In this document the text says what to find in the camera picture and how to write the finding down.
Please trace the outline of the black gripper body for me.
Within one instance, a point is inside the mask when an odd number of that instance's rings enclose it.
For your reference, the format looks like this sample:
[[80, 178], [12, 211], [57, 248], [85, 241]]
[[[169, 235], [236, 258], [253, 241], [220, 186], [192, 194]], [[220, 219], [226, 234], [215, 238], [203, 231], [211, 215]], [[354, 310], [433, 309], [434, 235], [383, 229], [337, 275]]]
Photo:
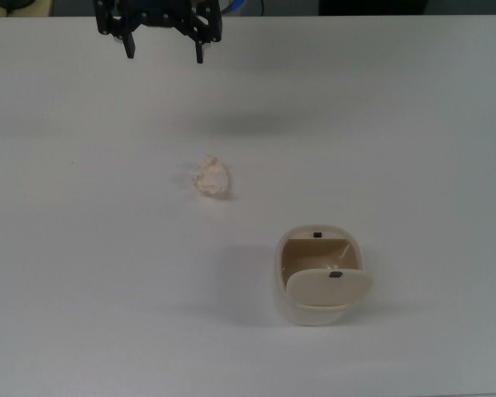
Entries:
[[120, 1], [117, 10], [123, 27], [198, 26], [191, 1]]

